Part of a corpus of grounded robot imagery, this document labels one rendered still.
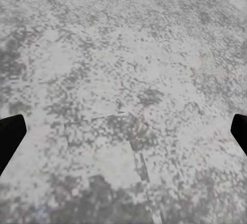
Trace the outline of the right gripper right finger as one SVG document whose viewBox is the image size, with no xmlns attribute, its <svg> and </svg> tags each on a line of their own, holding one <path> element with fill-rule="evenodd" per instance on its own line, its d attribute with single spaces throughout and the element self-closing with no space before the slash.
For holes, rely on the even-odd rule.
<svg viewBox="0 0 247 224">
<path fill-rule="evenodd" d="M 247 155 L 247 116 L 234 115 L 231 133 Z"/>
</svg>

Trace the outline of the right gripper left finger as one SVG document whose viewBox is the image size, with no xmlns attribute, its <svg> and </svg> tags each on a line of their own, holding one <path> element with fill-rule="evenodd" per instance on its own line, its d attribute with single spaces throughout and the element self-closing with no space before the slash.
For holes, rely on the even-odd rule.
<svg viewBox="0 0 247 224">
<path fill-rule="evenodd" d="M 0 119 L 0 176 L 26 133 L 23 115 Z"/>
</svg>

